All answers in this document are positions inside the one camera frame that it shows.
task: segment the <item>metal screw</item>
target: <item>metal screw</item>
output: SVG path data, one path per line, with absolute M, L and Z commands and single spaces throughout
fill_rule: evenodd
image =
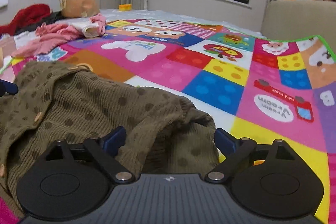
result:
M 117 180 L 126 181 L 132 178 L 132 174 L 129 172 L 119 172 L 115 175 Z
M 221 172 L 211 172 L 208 174 L 208 178 L 211 180 L 218 181 L 224 178 L 224 174 Z

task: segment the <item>green edging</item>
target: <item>green edging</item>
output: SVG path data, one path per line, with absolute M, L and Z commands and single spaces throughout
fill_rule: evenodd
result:
M 205 26 L 222 26 L 222 25 L 211 25 L 211 24 L 200 24 L 200 23 L 193 23 L 193 24 L 205 25 Z M 227 28 L 229 30 L 240 32 L 241 34 L 244 34 L 244 35 L 248 35 L 249 37 L 254 37 L 254 38 L 258 38 L 258 39 L 262 39 L 262 40 L 267 40 L 267 41 L 273 41 L 273 42 L 291 43 L 291 42 L 305 41 L 305 40 L 308 40 L 308 39 L 310 39 L 312 37 L 318 37 L 321 40 L 321 42 L 323 43 L 323 45 L 327 48 L 328 52 L 331 54 L 332 59 L 336 62 L 336 54 L 333 52 L 333 50 L 329 46 L 328 42 L 322 36 L 320 36 L 320 35 L 311 35 L 311 36 L 306 37 L 306 38 L 301 38 L 301 39 L 296 39 L 296 40 L 291 40 L 291 41 L 289 41 L 289 40 L 274 40 L 274 39 L 268 39 L 268 38 L 255 37 L 253 35 L 243 33 L 243 32 L 238 31 L 236 29 L 232 29 L 232 28 L 229 28 L 229 27 L 226 27 L 226 26 L 223 26 L 223 27 L 225 27 L 225 28 Z

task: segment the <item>cartoon truck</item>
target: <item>cartoon truck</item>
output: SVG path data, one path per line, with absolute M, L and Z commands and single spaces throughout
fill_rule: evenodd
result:
M 278 90 L 270 86 L 267 81 L 262 80 L 262 79 L 254 81 L 254 86 L 280 99 L 283 99 L 286 102 L 293 105 L 295 107 L 295 112 L 296 112 L 298 119 L 304 120 L 306 122 L 314 121 L 313 110 L 311 108 L 311 104 L 310 102 L 305 101 L 302 97 L 300 96 L 292 97 L 282 92 L 281 90 Z
M 224 35 L 223 40 L 224 40 L 224 42 L 234 43 L 236 45 L 239 45 L 239 44 L 243 44 L 243 45 L 246 45 L 246 46 L 249 45 L 248 43 L 244 42 L 241 37 L 239 37 L 237 35 L 234 35 L 234 34 Z

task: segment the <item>beige upholstered headboard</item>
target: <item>beige upholstered headboard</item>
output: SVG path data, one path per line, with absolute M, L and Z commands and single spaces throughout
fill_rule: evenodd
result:
M 295 40 L 321 35 L 336 52 L 336 2 L 322 0 L 272 1 L 261 32 L 268 39 Z

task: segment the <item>gray ribbed plate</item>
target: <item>gray ribbed plate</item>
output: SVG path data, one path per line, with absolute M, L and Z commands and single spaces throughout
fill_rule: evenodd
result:
M 56 223 L 27 217 L 22 224 Z M 63 224 L 321 224 L 313 216 L 277 221 L 253 215 L 230 197 L 225 187 L 202 181 L 197 174 L 141 175 L 119 185 L 97 210 Z

